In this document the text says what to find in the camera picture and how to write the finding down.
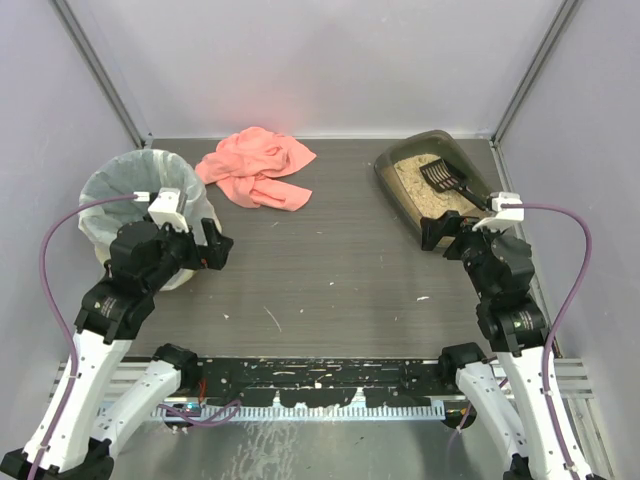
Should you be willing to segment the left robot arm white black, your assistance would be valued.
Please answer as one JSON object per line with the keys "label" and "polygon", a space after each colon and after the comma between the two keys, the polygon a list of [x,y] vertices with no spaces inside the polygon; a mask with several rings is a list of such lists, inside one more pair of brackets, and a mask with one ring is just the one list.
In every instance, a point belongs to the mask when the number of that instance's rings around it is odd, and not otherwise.
{"label": "left robot arm white black", "polygon": [[83,297],[69,362],[43,420],[27,444],[4,455],[14,479],[107,479],[122,448],[169,395],[194,388],[197,355],[165,344],[137,380],[104,413],[107,387],[155,308],[154,297],[181,269],[222,269],[234,245],[215,222],[192,230],[150,219],[123,225],[110,245],[103,278]]}

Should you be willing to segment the left aluminium frame post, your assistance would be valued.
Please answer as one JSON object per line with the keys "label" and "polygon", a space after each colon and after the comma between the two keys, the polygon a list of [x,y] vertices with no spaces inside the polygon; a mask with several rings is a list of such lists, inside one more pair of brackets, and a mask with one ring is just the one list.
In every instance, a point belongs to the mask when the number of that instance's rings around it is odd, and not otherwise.
{"label": "left aluminium frame post", "polygon": [[129,138],[137,148],[151,147],[153,134],[90,8],[80,1],[49,1],[49,4]]}

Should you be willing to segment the trash bin with white liner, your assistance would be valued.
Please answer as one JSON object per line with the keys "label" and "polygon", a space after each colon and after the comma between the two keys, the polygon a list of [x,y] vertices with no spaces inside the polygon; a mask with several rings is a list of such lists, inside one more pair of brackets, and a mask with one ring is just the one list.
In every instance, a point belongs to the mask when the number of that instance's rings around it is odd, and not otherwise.
{"label": "trash bin with white liner", "polygon": [[[205,243],[202,219],[210,218],[218,229],[222,228],[207,198],[205,184],[194,168],[178,154],[166,150],[134,150],[112,158],[87,180],[80,192],[79,204],[131,193],[157,194],[167,188],[185,194],[182,215],[192,228],[197,244]],[[109,247],[117,231],[127,223],[142,220],[149,205],[149,200],[118,201],[78,214],[78,228],[93,245],[101,264],[111,258]]]}

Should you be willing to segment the pink cloth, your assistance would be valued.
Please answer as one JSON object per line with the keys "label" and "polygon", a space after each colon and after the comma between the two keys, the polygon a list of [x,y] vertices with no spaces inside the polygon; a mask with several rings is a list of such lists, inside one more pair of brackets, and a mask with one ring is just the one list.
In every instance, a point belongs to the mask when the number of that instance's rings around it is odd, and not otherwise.
{"label": "pink cloth", "polygon": [[282,179],[315,158],[315,153],[292,136],[250,127],[219,141],[195,172],[238,206],[293,212],[307,204],[312,191]]}

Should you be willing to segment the aluminium frame post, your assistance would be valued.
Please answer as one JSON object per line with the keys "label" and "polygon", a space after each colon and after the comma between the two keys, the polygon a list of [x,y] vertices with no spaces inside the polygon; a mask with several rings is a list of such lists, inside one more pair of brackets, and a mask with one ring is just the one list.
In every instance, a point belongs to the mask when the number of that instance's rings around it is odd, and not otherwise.
{"label": "aluminium frame post", "polygon": [[546,29],[522,79],[514,91],[514,94],[512,95],[507,108],[495,129],[495,132],[491,136],[491,143],[493,145],[498,145],[506,135],[516,115],[527,99],[530,91],[533,89],[537,79],[541,75],[543,68],[551,58],[558,42],[569,27],[573,17],[578,12],[582,4],[582,0],[563,0],[560,2],[559,8]]}
{"label": "aluminium frame post", "polygon": [[153,134],[90,8],[80,1],[49,1],[49,4],[129,138],[137,148],[151,147]]}

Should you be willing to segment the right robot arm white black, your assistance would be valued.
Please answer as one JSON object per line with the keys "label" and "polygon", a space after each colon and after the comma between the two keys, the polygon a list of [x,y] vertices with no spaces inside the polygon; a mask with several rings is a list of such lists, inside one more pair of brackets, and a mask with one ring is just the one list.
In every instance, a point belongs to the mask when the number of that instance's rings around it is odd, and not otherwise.
{"label": "right robot arm white black", "polygon": [[439,375],[470,401],[503,458],[506,479],[593,479],[564,407],[553,363],[553,334],[530,294],[531,246],[505,229],[448,211],[422,218],[421,247],[445,237],[444,256],[458,260],[478,295],[478,326],[511,392],[475,343],[443,348]]}

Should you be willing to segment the right aluminium frame post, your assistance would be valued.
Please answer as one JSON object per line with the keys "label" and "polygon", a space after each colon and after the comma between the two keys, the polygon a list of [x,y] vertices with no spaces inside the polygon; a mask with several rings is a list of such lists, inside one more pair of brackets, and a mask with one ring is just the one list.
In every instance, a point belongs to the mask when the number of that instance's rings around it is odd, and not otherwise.
{"label": "right aluminium frame post", "polygon": [[558,42],[569,27],[573,17],[578,12],[582,4],[582,0],[563,0],[560,2],[559,8],[546,29],[522,79],[514,91],[514,94],[512,95],[507,108],[495,129],[495,132],[491,136],[491,143],[493,145],[498,145],[506,135],[516,115],[527,99],[530,91],[533,89],[537,79],[541,75],[543,68],[551,58]]}

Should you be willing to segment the dark translucent litter box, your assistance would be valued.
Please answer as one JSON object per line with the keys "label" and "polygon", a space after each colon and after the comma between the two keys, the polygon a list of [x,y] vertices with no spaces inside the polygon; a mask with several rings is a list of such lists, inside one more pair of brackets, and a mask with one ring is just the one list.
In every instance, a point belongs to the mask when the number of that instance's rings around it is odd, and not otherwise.
{"label": "dark translucent litter box", "polygon": [[400,140],[374,162],[383,192],[411,233],[448,211],[489,215],[492,188],[451,135],[431,130]]}

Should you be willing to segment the black litter scoop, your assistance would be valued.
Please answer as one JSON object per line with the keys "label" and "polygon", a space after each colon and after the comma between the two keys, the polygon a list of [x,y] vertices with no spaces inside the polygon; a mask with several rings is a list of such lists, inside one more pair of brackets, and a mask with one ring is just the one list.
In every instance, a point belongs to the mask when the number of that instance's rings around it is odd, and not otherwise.
{"label": "black litter scoop", "polygon": [[475,195],[469,188],[467,177],[452,164],[438,158],[419,167],[427,184],[438,193],[455,191],[482,211],[487,211],[485,200]]}

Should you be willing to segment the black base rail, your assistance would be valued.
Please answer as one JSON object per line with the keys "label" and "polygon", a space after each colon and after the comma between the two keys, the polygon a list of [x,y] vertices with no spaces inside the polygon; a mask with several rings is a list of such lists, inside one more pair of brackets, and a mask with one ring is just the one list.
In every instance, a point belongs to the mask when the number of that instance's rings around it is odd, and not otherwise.
{"label": "black base rail", "polygon": [[456,389],[429,360],[361,358],[209,358],[191,392],[211,406],[346,407],[364,396],[367,408],[429,406]]}

